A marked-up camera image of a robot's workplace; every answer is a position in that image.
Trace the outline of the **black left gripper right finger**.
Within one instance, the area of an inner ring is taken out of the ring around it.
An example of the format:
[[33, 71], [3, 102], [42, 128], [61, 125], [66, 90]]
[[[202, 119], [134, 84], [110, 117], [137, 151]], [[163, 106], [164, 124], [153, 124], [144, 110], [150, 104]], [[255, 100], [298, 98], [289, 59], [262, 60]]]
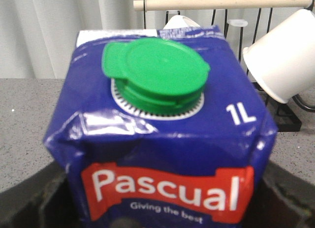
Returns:
[[315, 186], [270, 162], [256, 191], [259, 228], [313, 228]]

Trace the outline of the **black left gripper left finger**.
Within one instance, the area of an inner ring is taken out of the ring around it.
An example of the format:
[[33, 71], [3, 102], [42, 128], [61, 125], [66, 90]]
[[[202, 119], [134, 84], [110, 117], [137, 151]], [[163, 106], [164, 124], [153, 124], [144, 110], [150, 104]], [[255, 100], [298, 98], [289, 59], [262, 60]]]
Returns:
[[2, 228], [80, 228], [66, 175], [52, 162], [0, 194]]

